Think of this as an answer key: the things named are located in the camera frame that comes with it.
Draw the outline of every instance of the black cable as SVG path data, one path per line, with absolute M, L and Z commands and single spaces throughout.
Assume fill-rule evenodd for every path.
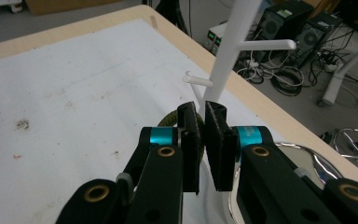
M 349 31 L 349 32 L 347 32 L 345 35 L 341 35 L 341 36 L 335 37 L 335 38 L 333 38 L 333 39 L 326 40 L 326 41 L 322 42 L 321 44 L 325 44 L 325 43 L 328 43 L 328 42 L 330 42 L 330 41 L 340 39 L 341 37 L 346 36 L 346 35 L 349 35 L 349 34 L 352 33 L 352 32 L 353 32 L 353 31 Z
M 227 8 L 232 8 L 231 6 L 229 5 L 226 5 L 225 3 L 222 2 L 222 0 L 219 0 L 220 4 L 222 4 L 223 6 L 227 7 Z
M 260 76 L 258 73 L 256 73 L 256 75 L 259 77 L 259 78 L 252 78 L 252 79 L 249 79 L 249 82 L 252 83 L 252 84 L 255 84 L 255 85 L 260 85 L 264 82 L 264 77 L 263 76 Z
M 193 38 L 193 32 L 191 31 L 191 0 L 188 0 L 188 28 L 190 29 L 190 37 Z
M 288 85 L 287 83 L 282 82 L 281 80 L 278 79 L 278 77 L 286 77 L 289 78 L 293 81 L 293 83 L 295 85 L 298 86 L 292 86 L 292 85 Z M 272 77 L 271 79 L 271 84 L 272 86 L 281 94 L 285 95 L 285 96 L 297 96 L 301 93 L 301 85 L 299 85 L 301 83 L 301 79 L 290 72 L 286 72 L 286 71 L 279 71 L 277 73 L 275 73 L 275 76 Z
M 251 74 L 249 73 L 250 63 L 249 63 L 249 61 L 246 60 L 246 57 L 244 57 L 244 61 L 245 61 L 244 67 L 242 68 L 243 72 L 242 72 L 242 75 L 240 75 L 240 76 L 246 79 L 246 78 L 251 77 Z
M 335 57 L 337 57 L 337 58 L 333 61 L 333 64 L 336 64 L 336 62 L 338 61 L 338 59 L 340 59 L 343 63 L 347 63 L 347 61 L 343 59 L 343 57 L 345 57 L 345 56 L 335 55 Z
M 339 50 L 341 50 L 341 49 L 345 49 L 345 48 L 348 46 L 348 44 L 350 43 L 353 34 L 354 34 L 354 29 L 351 31 L 351 35 L 350 35 L 350 37 L 348 38 L 348 41 L 347 41 L 347 43 L 345 44 L 345 46 L 342 47 L 342 48 L 339 48 L 339 49 L 334 49 L 333 51 L 339 51 Z
M 309 76 L 308 76 L 308 81 L 310 82 L 310 87 L 313 87 L 318 83 L 318 76 L 322 73 L 322 70 L 321 70 L 317 75 L 315 75 L 315 71 L 313 70 L 313 64 L 318 60 L 320 60 L 320 59 L 318 58 L 318 59 L 312 60 L 310 62 L 310 72 L 309 72 Z

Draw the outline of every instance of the floor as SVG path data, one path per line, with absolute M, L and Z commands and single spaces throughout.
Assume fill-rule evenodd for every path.
M 140 2 L 140 0 L 123 0 L 100 7 L 88 7 L 45 16 L 34 16 L 27 7 L 17 14 L 11 13 L 9 7 L 0 7 L 0 42 L 103 15 L 122 8 L 136 6 Z M 226 20 L 232 2 L 232 0 L 219 0 L 218 2 L 216 0 L 211 1 L 211 4 L 204 7 L 202 4 L 207 4 L 205 1 L 194 1 L 190 12 L 193 38 L 198 42 L 202 42 L 209 27 Z M 188 2 L 183 3 L 181 7 L 188 27 Z M 216 16 L 213 16 L 212 19 L 205 20 L 205 16 L 202 13 L 198 13 L 199 11 L 207 11 L 207 13 L 215 11 L 217 14 L 214 14 Z M 303 69 L 303 72 L 305 76 L 308 75 L 307 66 Z M 358 64 L 351 72 L 358 76 Z M 296 97 L 279 94 L 268 80 L 261 85 L 255 85 L 255 87 L 316 135 L 335 129 L 358 129 L 358 84 L 344 80 L 344 88 L 340 89 L 336 103 L 332 106 L 318 106 L 318 102 L 324 95 L 330 78 L 331 74 L 322 72 L 316 86 L 303 88 L 302 92 Z

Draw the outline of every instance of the cable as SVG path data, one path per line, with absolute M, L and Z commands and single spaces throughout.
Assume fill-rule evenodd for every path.
M 327 40 L 327 41 L 324 41 L 324 42 L 322 43 L 322 45 L 324 45 L 324 47 L 322 47 L 322 49 L 330 49 L 330 50 L 336 49 L 336 48 L 333 48 L 333 43 L 331 44 L 331 46 L 328 46 L 327 43 L 328 43 L 328 42 L 333 42 L 333 41 L 336 40 L 336 39 L 340 39 L 340 37 L 337 37 L 337 38 L 335 38 L 335 37 L 336 37 L 336 35 L 338 34 L 338 32 L 341 30 L 341 28 L 344 28 L 344 27 L 346 27 L 346 28 L 348 28 L 348 29 L 347 29 L 347 33 L 344 35 L 345 38 L 343 39 L 343 41 L 342 41 L 342 43 L 341 43 L 341 45 L 340 45 L 340 46 L 342 47 L 343 43 L 345 42 L 346 35 L 348 35 L 348 34 L 350 33 L 350 32 L 348 32 L 348 30 L 351 29 L 351 27 L 349 27 L 349 26 L 347 26 L 347 25 L 335 26 L 334 28 L 339 28 L 339 29 L 336 29 L 336 30 L 334 31 L 334 33 L 332 34 L 332 39 Z
M 193 38 L 193 32 L 191 31 L 191 0 L 188 0 L 188 28 L 190 29 L 190 37 Z
M 334 40 L 336 40 L 336 39 L 340 39 L 341 37 L 343 37 L 343 36 L 345 36 L 345 35 L 341 35 L 341 36 L 339 36 L 339 37 L 335 37 L 335 38 L 326 40 L 326 41 L 322 42 L 321 44 L 325 44 L 325 43 L 328 43 L 328 42 L 332 42 L 332 41 L 334 41 Z
M 242 75 L 242 76 L 240 75 L 243 79 L 248 80 L 248 81 L 250 81 L 250 82 L 253 83 L 253 84 L 261 84 L 261 83 L 264 82 L 264 77 L 261 76 L 261 75 L 258 73 L 258 69 L 257 69 L 257 68 L 246 68 L 246 67 L 244 67 L 244 68 L 238 70 L 237 73 L 239 74 L 240 72 L 246 71 L 246 70 L 253 70 L 253 71 L 254 71 L 254 74 L 253 74 L 252 76 L 250 76 L 250 77 L 249 77 L 249 72 L 247 72 L 246 74 L 244 74 L 244 75 Z M 260 78 L 259 78 L 260 81 L 255 81 L 255 77 L 257 77 L 257 76 L 260 77 Z
M 281 68 L 282 65 L 286 62 L 286 60 L 287 60 L 287 59 L 289 58 L 289 56 L 290 56 L 290 53 L 287 53 L 286 58 L 285 58 L 285 59 L 283 60 L 283 62 L 278 66 L 278 65 L 276 65 L 275 63 L 272 62 L 272 60 L 271 60 L 271 53 L 272 53 L 272 50 L 269 51 L 268 60 L 269 60 L 269 62 L 270 62 L 273 66 L 275 66 L 275 68 Z
M 353 34 L 354 34 L 354 29 L 352 29 L 351 34 L 350 34 L 350 37 L 348 38 L 348 41 L 347 41 L 347 43 L 345 44 L 345 46 L 342 47 L 342 44 L 344 43 L 346 37 L 345 37 L 344 41 L 341 43 L 341 46 L 339 47 L 339 49 L 335 49 L 335 50 L 333 50 L 333 51 L 339 51 L 339 50 L 341 50 L 341 49 L 345 49 L 345 48 L 348 46 L 348 43 L 351 41 L 351 38 L 352 38 Z
M 313 87 L 318 83 L 318 76 L 322 73 L 323 69 L 321 69 L 319 71 L 318 74 L 315 75 L 315 70 L 313 69 L 313 63 L 315 63 L 316 61 L 320 61 L 320 57 L 319 55 L 316 55 L 318 58 L 315 60 L 312 60 L 310 62 L 310 72 L 309 72 L 309 76 L 308 76 L 308 81 L 310 82 L 310 86 L 304 86 L 304 87 Z
M 281 77 L 291 79 L 295 84 L 289 84 Z M 295 74 L 287 71 L 279 71 L 271 79 L 272 86 L 281 94 L 286 96 L 297 96 L 301 93 L 302 80 Z
M 219 2 L 220 2 L 220 4 L 222 4 L 223 6 L 225 6 L 225 7 L 227 7 L 227 8 L 232 8 L 232 6 L 229 6 L 229 5 L 225 4 L 225 3 L 223 3 L 222 0 L 219 0 Z
M 349 92 L 353 98 L 356 100 L 356 104 L 355 105 L 345 105 L 345 104 L 342 104 L 339 100 L 337 100 L 337 103 L 339 105 L 342 105 L 342 106 L 345 106 L 345 107 L 348 107 L 348 108 L 355 108 L 356 106 L 358 106 L 358 98 L 356 97 L 356 95 L 348 88 L 344 87 L 344 86 L 341 86 L 341 88 L 347 92 Z

